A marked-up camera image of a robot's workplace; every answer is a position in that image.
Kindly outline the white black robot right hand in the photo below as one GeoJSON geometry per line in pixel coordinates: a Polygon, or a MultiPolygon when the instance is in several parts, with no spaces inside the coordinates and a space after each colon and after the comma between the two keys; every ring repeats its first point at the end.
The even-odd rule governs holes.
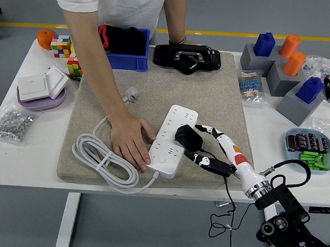
{"type": "Polygon", "coordinates": [[[229,162],[224,163],[218,159],[204,157],[186,150],[184,154],[187,158],[196,163],[202,169],[211,173],[222,175],[224,177],[230,176],[232,173],[235,174],[240,178],[242,182],[242,190],[248,198],[252,198],[257,190],[266,186],[267,179],[255,172],[242,151],[229,136],[211,126],[197,124],[195,127],[199,131],[211,134],[218,141],[220,148],[225,153],[229,162]]]}

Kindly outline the person's right hand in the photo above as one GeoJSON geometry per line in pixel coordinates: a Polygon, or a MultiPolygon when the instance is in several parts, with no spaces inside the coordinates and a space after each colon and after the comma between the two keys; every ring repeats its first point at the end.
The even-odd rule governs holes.
{"type": "Polygon", "coordinates": [[[142,131],[149,139],[155,140],[152,125],[148,120],[134,117],[127,112],[109,116],[108,119],[112,126],[110,136],[113,152],[135,168],[146,171],[151,160],[142,131]]]}

